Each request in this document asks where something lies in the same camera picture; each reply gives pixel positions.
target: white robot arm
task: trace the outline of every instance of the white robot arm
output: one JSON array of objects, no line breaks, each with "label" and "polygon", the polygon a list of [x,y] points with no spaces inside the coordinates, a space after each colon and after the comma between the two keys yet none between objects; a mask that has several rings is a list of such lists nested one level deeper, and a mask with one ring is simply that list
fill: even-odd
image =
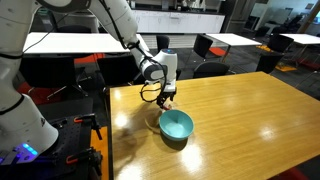
[{"label": "white robot arm", "polygon": [[130,49],[146,80],[161,83],[163,88],[157,97],[160,107],[176,91],[177,55],[162,50],[151,58],[139,44],[137,23],[125,0],[0,0],[0,165],[10,163],[5,159],[13,149],[21,156],[17,163],[32,162],[59,135],[31,98],[12,85],[33,16],[41,5],[60,13],[91,11],[111,36]]}]

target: teal bowl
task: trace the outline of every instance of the teal bowl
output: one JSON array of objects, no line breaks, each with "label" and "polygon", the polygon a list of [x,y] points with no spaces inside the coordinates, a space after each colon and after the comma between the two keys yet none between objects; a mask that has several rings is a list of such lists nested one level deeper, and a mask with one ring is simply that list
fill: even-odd
[{"label": "teal bowl", "polygon": [[193,121],[184,112],[169,110],[160,116],[160,129],[172,141],[182,141],[193,132]]}]

